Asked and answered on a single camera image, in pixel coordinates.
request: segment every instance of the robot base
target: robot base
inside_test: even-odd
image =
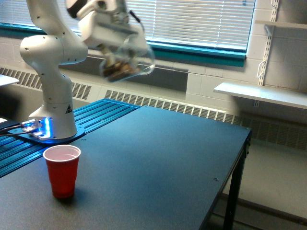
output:
[[[21,133],[22,129],[14,129],[9,131],[9,133],[14,134],[14,133]],[[70,138],[64,138],[64,139],[51,139],[51,140],[40,140],[37,139],[36,137],[30,135],[30,134],[21,134],[21,135],[16,135],[20,137],[21,139],[25,139],[27,141],[31,141],[37,144],[42,144],[42,145],[58,145],[58,144],[68,144],[70,142],[73,142],[76,139],[79,139],[80,137],[83,137],[85,135],[85,130],[81,126],[77,126],[77,134],[70,137]]]

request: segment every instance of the table leg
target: table leg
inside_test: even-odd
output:
[[[239,190],[244,169],[244,162],[246,158],[246,151],[247,150],[245,148],[243,150],[243,153],[240,157],[238,164],[236,165],[232,173],[223,230],[231,230],[233,227],[235,213],[236,213],[236,203],[239,197]]]

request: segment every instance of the cup rim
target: cup rim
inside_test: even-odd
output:
[[[75,157],[72,158],[72,159],[62,160],[62,161],[61,161],[61,160],[53,160],[53,159],[50,159],[50,158],[46,157],[45,153],[46,153],[48,150],[50,150],[50,149],[57,149],[57,148],[59,148],[59,147],[61,148],[61,147],[63,147],[63,146],[65,146],[65,147],[69,146],[69,147],[71,147],[71,148],[73,148],[73,149],[76,149],[76,150],[78,151],[78,155],[75,156]],[[44,153],[43,153],[43,157],[44,157],[47,161],[52,161],[52,162],[69,162],[69,161],[73,161],[73,160],[77,159],[80,155],[81,155],[81,150],[80,150],[78,147],[73,146],[73,145],[55,145],[55,146],[52,146],[52,147],[46,149],[46,150],[44,151]]]

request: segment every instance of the shelf bracket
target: shelf bracket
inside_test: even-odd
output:
[[[271,0],[271,4],[273,7],[272,15],[271,15],[271,22],[276,21],[277,12],[278,12],[278,5],[280,0]],[[266,74],[266,69],[268,65],[270,50],[271,50],[271,44],[272,44],[272,38],[274,34],[274,28],[275,26],[265,25],[264,28],[268,32],[267,36],[267,42],[264,49],[264,55],[263,55],[263,61],[258,65],[258,72],[257,72],[257,79],[258,79],[258,85],[263,86],[264,85],[264,78]],[[259,107],[260,101],[254,101],[254,107]]]
[[[274,26],[272,26],[272,25],[264,25],[264,28],[267,31],[269,36],[273,35]]]

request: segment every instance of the metal extrusion rail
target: metal extrusion rail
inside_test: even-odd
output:
[[[139,106],[109,99],[99,100],[74,111],[76,125],[90,133]],[[0,137],[0,178],[40,158],[47,147],[15,137]]]

